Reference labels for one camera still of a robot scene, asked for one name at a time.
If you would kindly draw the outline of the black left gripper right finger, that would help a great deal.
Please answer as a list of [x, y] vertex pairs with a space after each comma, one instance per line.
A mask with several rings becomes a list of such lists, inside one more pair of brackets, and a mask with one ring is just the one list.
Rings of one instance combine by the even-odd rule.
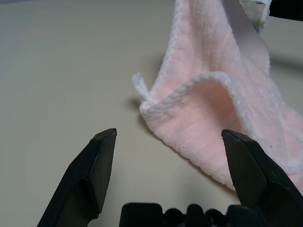
[[301, 227], [303, 196], [285, 171], [247, 135], [224, 129], [222, 139], [241, 205], [256, 208], [267, 227]]

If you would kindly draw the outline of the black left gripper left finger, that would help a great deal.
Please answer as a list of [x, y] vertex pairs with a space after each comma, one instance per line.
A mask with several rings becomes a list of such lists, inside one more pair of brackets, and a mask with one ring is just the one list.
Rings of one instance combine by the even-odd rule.
[[65, 171], [38, 226], [86, 227], [102, 212], [117, 130], [96, 134]]

